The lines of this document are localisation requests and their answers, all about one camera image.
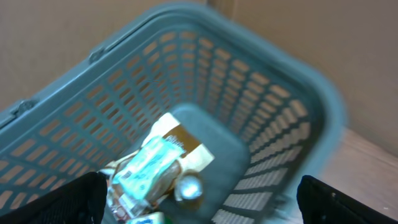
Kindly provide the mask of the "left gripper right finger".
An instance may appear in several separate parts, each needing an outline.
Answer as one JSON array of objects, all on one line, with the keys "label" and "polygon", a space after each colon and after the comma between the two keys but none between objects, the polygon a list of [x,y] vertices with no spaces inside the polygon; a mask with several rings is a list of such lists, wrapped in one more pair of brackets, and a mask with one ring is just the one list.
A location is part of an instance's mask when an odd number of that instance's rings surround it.
[{"label": "left gripper right finger", "polygon": [[311,175],[302,177],[296,198],[304,224],[397,224]]}]

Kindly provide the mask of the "yellow dish soap bottle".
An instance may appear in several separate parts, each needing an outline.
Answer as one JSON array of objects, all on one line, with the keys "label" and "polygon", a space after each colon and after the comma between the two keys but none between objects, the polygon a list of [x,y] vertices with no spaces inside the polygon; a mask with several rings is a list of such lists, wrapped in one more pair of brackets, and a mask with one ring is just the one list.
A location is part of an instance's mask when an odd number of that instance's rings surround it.
[{"label": "yellow dish soap bottle", "polygon": [[184,169],[179,161],[157,175],[149,195],[152,205],[159,205],[162,198],[173,195],[183,207],[198,208],[204,198],[202,177],[192,169]]}]

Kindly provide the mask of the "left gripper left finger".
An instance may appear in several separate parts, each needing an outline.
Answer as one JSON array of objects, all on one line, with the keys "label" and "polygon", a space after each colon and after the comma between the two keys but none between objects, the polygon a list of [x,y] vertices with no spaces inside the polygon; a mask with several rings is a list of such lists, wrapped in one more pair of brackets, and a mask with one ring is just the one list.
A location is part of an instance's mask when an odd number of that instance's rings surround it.
[{"label": "left gripper left finger", "polygon": [[101,224],[107,190],[107,175],[89,172],[2,215],[1,224]]}]

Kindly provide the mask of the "brown white snack bag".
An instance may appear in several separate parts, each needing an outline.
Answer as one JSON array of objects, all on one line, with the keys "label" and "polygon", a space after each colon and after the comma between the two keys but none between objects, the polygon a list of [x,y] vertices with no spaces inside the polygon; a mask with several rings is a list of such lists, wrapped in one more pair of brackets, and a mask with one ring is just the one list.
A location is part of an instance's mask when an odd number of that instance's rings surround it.
[{"label": "brown white snack bag", "polygon": [[[116,173],[125,168],[127,163],[139,152],[139,150],[141,150],[144,145],[156,136],[160,136],[172,143],[175,143],[185,150],[185,152],[176,160],[179,161],[184,169],[192,169],[200,173],[200,171],[207,167],[215,158],[208,148],[188,132],[181,122],[171,113],[162,115],[152,125],[149,134],[134,152],[116,161],[110,162],[101,170],[102,173],[109,177],[108,195],[106,197],[107,205],[110,208],[113,217],[120,223],[126,223],[126,221],[133,218],[157,212],[157,208],[160,205],[152,205],[150,203],[149,195],[151,190],[144,199],[138,200],[125,193],[120,184],[113,183],[113,178]],[[183,208],[196,210],[200,207]]]}]

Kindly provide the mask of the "small teal carton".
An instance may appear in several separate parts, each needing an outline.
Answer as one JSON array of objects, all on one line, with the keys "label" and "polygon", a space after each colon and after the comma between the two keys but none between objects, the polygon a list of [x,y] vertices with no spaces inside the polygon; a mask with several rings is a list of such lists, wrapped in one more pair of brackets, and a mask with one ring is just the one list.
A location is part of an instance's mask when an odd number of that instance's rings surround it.
[{"label": "small teal carton", "polygon": [[165,217],[162,212],[154,212],[128,220],[126,224],[165,224]]}]

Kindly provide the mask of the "teal tissue packet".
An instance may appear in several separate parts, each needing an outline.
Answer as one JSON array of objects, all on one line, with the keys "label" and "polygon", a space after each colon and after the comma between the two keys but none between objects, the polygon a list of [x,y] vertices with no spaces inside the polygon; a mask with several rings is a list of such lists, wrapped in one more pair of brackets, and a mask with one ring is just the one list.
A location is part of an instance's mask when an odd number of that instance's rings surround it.
[{"label": "teal tissue packet", "polygon": [[185,150],[160,136],[152,138],[117,172],[114,184],[120,184],[128,195],[135,199],[144,199],[160,175],[167,170]]}]

